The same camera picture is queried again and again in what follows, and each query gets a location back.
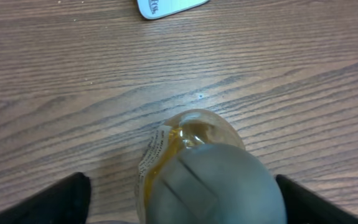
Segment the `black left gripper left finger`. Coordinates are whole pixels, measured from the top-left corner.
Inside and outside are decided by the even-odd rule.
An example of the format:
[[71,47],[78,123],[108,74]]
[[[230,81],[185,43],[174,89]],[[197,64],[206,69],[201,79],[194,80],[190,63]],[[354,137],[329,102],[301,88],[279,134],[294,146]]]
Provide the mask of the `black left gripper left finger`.
[[84,224],[90,207],[90,178],[81,172],[0,212],[0,224]]

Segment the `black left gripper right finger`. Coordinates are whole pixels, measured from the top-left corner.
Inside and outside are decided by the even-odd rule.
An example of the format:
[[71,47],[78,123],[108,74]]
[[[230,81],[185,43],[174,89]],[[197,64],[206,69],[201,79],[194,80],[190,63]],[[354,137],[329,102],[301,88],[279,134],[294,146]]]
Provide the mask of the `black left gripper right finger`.
[[288,224],[358,224],[358,218],[297,184],[285,175],[276,182],[285,201]]

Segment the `yellow Vim dish soap bottle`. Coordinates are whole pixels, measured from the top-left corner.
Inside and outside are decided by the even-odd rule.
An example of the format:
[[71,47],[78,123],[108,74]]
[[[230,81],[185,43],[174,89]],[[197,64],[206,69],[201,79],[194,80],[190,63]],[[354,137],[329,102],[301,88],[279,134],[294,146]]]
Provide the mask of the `yellow Vim dish soap bottle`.
[[280,188],[236,130],[187,110],[152,133],[138,164],[141,223],[286,223]]

